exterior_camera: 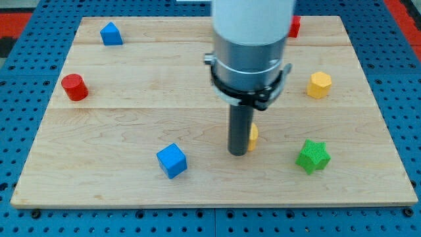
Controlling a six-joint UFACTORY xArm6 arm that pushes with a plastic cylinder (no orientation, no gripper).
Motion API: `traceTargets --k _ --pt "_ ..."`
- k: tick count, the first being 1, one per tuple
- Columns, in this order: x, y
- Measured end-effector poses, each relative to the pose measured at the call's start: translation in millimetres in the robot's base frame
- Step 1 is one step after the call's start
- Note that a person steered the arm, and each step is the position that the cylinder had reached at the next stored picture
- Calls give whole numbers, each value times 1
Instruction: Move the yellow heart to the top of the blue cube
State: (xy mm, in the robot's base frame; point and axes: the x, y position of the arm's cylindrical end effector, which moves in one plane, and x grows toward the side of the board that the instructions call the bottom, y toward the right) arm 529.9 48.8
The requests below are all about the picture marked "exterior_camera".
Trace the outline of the red block behind arm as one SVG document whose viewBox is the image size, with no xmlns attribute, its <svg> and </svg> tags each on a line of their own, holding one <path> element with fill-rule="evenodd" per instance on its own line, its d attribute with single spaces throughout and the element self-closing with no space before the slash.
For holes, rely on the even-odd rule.
<svg viewBox="0 0 421 237">
<path fill-rule="evenodd" d="M 301 17 L 298 15 L 294 15 L 291 21 L 289 37 L 296 38 L 299 34 L 300 27 L 301 27 Z"/>
</svg>

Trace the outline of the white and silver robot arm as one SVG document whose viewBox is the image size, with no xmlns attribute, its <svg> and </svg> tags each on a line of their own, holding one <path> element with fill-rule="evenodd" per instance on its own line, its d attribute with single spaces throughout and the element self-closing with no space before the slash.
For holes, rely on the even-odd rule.
<svg viewBox="0 0 421 237">
<path fill-rule="evenodd" d="M 214 50 L 210 66 L 216 94 L 232 106 L 264 111 L 281 94 L 291 65 L 283 65 L 295 0 L 213 0 Z"/>
</svg>

